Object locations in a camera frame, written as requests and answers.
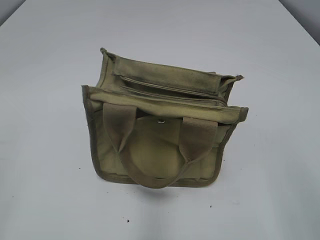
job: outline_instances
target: olive green bag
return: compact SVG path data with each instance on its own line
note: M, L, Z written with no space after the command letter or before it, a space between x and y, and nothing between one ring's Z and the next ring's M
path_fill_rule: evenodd
M227 105L243 77L101 52L97 85L82 86L96 173L154 189L213 183L225 145L248 113Z

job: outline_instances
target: pocket flap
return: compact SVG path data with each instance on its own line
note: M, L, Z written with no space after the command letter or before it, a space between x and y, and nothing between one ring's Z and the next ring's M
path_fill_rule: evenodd
M141 111L153 116L164 118L195 118L214 121L221 124L243 122L248 113L247 107L192 105L188 102L176 102L164 99L147 99L142 96L131 96L123 93L108 92L96 87L87 87L90 100L95 101L94 111L102 109L101 103L135 106Z
M142 85L202 96L217 95L221 75L176 66L115 57L113 75L131 78Z

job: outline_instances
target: metal snap button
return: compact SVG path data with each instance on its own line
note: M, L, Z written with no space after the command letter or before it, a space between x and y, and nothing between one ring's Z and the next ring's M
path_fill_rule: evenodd
M158 119L158 124L164 124L166 121L164 119Z

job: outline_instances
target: bag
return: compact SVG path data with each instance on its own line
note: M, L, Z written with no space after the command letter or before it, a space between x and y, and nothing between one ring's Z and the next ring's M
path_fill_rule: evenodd
M82 86L96 173L154 189L213 183L225 145L248 113L227 105L243 77L101 52L96 87Z

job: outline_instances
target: carry handle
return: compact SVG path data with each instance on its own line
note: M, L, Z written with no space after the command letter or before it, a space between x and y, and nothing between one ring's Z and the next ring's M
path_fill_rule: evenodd
M136 123L137 107L103 104L103 124L112 142L114 150L119 154L123 167L129 177L142 186L160 189L175 183L188 166L204 157L211 151L216 137L218 123L190 117L184 117L179 135L179 151L184 164L178 174L170 178L155 178L145 175L133 162L127 146Z

